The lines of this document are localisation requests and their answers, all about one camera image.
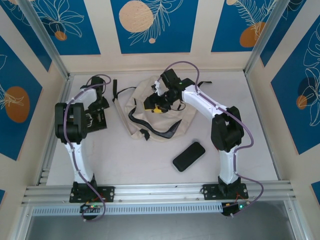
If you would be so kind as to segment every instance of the wall mural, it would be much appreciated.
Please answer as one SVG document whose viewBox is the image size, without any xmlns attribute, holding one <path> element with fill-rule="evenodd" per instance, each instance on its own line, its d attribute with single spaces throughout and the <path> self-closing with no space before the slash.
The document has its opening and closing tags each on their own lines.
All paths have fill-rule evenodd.
<svg viewBox="0 0 320 240">
<path fill-rule="evenodd" d="M 225 0 L 211 52 L 251 51 L 276 2 Z"/>
<path fill-rule="evenodd" d="M 198 0 L 111 0 L 122 54 L 189 53 Z"/>
<path fill-rule="evenodd" d="M 17 160 L 42 86 L 0 37 L 0 154 Z"/>
<path fill-rule="evenodd" d="M 271 82 L 299 154 L 320 143 L 320 16 Z"/>
<path fill-rule="evenodd" d="M 314 195 L 318 203 L 320 204 L 320 181 L 311 184 Z"/>
<path fill-rule="evenodd" d="M 21 12 L 17 2 L 15 0 L 0 0 L 0 5 L 15 25 L 16 29 L 20 32 L 26 43 L 30 46 L 43 67 L 46 71 L 49 71 L 52 60 L 38 39 L 36 33 L 31 28 L 28 20 Z"/>
<path fill-rule="evenodd" d="M 266 66 L 269 62 L 270 58 L 276 51 L 278 45 L 286 35 L 288 29 L 296 19 L 296 16 L 302 9 L 305 2 L 306 0 L 290 0 L 288 6 L 282 14 L 282 17 L 280 18 L 260 55 L 261 61 L 264 66 Z"/>
<path fill-rule="evenodd" d="M 31 4 L 60 55 L 100 54 L 83 0 L 33 0 Z"/>
<path fill-rule="evenodd" d="M 6 192 L 4 190 L 0 189 L 0 207 L 1 207 L 2 200 L 5 198 L 5 193 Z"/>
</svg>

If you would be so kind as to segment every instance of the beige bag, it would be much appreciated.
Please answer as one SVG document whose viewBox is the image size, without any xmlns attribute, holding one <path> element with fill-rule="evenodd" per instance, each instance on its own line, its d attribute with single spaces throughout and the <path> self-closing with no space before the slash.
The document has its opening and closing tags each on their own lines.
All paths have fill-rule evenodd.
<svg viewBox="0 0 320 240">
<path fill-rule="evenodd" d="M 151 86 L 155 84 L 157 79 L 158 77 L 153 76 L 143 80 L 135 88 L 124 108 L 125 113 L 120 107 L 118 94 L 128 88 L 117 92 L 117 80 L 113 80 L 113 102 L 125 128 L 133 139 L 145 137 L 146 140 L 151 138 L 159 142 L 165 142 L 177 138 L 188 130 L 190 123 L 195 117 L 197 110 L 189 104 L 181 104 L 180 101 L 176 101 L 173 106 L 171 106 L 173 110 L 165 113 L 146 111 L 144 101 L 154 93 Z M 129 124 L 134 126 L 136 131 L 132 132 Z"/>
</svg>

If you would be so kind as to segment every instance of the white table surface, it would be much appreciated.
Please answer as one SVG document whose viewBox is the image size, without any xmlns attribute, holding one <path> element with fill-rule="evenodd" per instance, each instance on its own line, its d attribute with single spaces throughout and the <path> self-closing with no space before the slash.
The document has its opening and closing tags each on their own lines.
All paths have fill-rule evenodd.
<svg viewBox="0 0 320 240">
<path fill-rule="evenodd" d="M 195 81 L 196 73 L 176 71 L 181 78 Z M 140 81 L 161 72 L 139 71 L 111 74 L 118 79 L 118 91 L 136 86 Z M 70 98 L 74 97 L 91 75 L 75 75 Z M 237 170 L 255 180 L 277 180 L 273 161 L 242 71 L 201 71 L 200 88 L 219 103 L 240 110 L 241 119 L 251 130 L 254 146 L 240 150 Z M 133 90 L 123 92 L 119 97 L 124 107 Z M 199 112 L 196 113 L 185 135 L 167 142 L 132 139 L 112 102 L 112 84 L 107 85 L 104 96 L 110 104 L 105 110 L 107 129 L 89 133 L 85 139 L 87 157 L 98 185 L 118 184 L 170 184 L 216 182 L 220 171 L 219 153 L 211 142 L 211 123 Z M 172 160 L 184 151 L 194 140 L 205 148 L 206 153 L 184 172 L 178 172 Z M 250 143 L 245 132 L 242 145 Z M 72 185 L 74 173 L 68 152 L 58 140 L 54 152 L 47 185 Z"/>
</svg>

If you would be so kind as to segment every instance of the black strap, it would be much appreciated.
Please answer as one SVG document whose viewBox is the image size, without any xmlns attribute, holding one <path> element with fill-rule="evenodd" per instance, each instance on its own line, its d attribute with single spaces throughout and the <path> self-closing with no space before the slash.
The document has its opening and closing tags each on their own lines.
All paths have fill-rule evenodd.
<svg viewBox="0 0 320 240">
<path fill-rule="evenodd" d="M 143 134 L 143 136 L 144 136 L 144 138 L 145 138 L 146 141 L 149 140 L 149 138 L 150 138 L 150 133 L 149 133 L 147 130 L 141 128 L 141 129 L 140 129 L 140 133 Z"/>
<path fill-rule="evenodd" d="M 113 80 L 113 88 L 112 88 L 112 91 L 113 91 L 113 99 L 112 101 L 114 102 L 115 99 L 118 99 L 118 95 L 122 92 L 124 92 L 125 90 L 128 90 L 128 89 L 136 89 L 135 86 L 131 86 L 131 87 L 127 87 L 125 89 L 122 89 L 121 91 L 118 91 L 117 92 L 117 86 L 118 86 L 118 80 L 117 79 L 114 79 Z"/>
<path fill-rule="evenodd" d="M 118 80 L 117 79 L 113 79 L 113 86 L 112 86 L 113 99 L 112 99 L 112 102 L 115 102 L 115 99 L 118 98 L 117 87 L 118 87 Z"/>
<path fill-rule="evenodd" d="M 203 83 L 212 84 L 212 81 L 201 81 L 201 82 L 198 83 L 198 87 L 200 88 L 200 86 L 201 86 Z"/>
<path fill-rule="evenodd" d="M 149 129 L 153 134 L 155 134 L 155 135 L 157 135 L 157 136 L 159 136 L 159 137 L 162 137 L 162 138 L 165 138 L 165 139 L 170 139 L 170 138 L 172 138 L 172 137 L 174 136 L 174 134 L 176 133 L 176 131 L 177 131 L 177 129 L 178 129 L 178 127 L 179 127 L 182 119 L 179 120 L 179 121 L 177 121 L 176 123 L 174 123 L 174 124 L 169 128 L 168 131 L 166 131 L 166 132 L 159 132 L 159 131 L 157 131 L 157 130 L 154 130 L 154 129 L 152 128 L 152 126 L 150 125 L 150 123 L 148 123 L 147 121 L 144 121 L 144 120 L 141 120 L 141 119 L 137 119 L 137 118 L 134 117 L 134 113 L 135 113 L 136 108 L 137 108 L 137 102 L 136 102 L 135 99 L 134 99 L 134 104 L 135 104 L 136 107 L 133 108 L 133 109 L 129 112 L 129 115 L 128 115 L 129 119 L 130 119 L 132 122 L 134 122 L 134 123 L 136 123 L 136 124 L 140 124 L 140 125 L 146 127 L 146 128 Z"/>
</svg>

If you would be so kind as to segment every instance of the robotic arm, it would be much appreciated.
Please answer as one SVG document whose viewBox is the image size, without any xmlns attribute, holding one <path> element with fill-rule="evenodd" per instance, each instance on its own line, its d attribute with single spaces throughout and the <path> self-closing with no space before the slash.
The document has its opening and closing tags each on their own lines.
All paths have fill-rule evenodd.
<svg viewBox="0 0 320 240">
<path fill-rule="evenodd" d="M 239 188 L 246 187 L 234 172 L 234 151 L 236 146 L 242 142 L 244 130 L 240 124 L 220 109 L 241 120 L 239 110 L 235 106 L 227 108 L 212 100 L 201 90 L 196 90 L 195 83 L 192 80 L 189 78 L 181 80 L 172 69 L 165 71 L 161 78 L 168 90 L 164 91 L 160 88 L 159 82 L 156 82 L 152 86 L 155 93 L 145 100 L 144 108 L 147 110 L 158 109 L 158 112 L 161 110 L 164 113 L 171 109 L 175 101 L 180 100 L 195 107 L 211 121 L 211 141 L 219 151 L 220 173 L 218 186 L 213 191 L 214 194 L 211 194 L 215 198 L 209 199 L 235 199 Z M 212 105 L 203 96 L 210 99 L 215 105 Z"/>
<path fill-rule="evenodd" d="M 86 203 L 95 199 L 96 194 L 87 185 L 89 183 L 99 194 L 110 196 L 113 194 L 114 187 L 98 187 L 94 172 L 89 164 L 84 147 L 84 140 L 88 134 L 88 127 L 92 126 L 92 119 L 88 122 L 85 110 L 89 109 L 89 115 L 105 119 L 104 109 L 109 107 L 107 100 L 102 96 L 103 83 L 105 81 L 97 76 L 92 77 L 91 84 L 85 85 L 88 88 L 93 85 L 101 85 L 94 89 L 87 89 L 78 94 L 66 113 L 69 102 L 59 102 L 55 105 L 55 135 L 66 147 L 73 167 L 74 181 L 70 194 L 70 203 Z M 73 149 L 68 144 L 64 134 L 64 124 L 66 125 L 66 136 L 71 142 Z M 113 197 L 104 199 L 106 202 L 113 201 Z"/>
</svg>

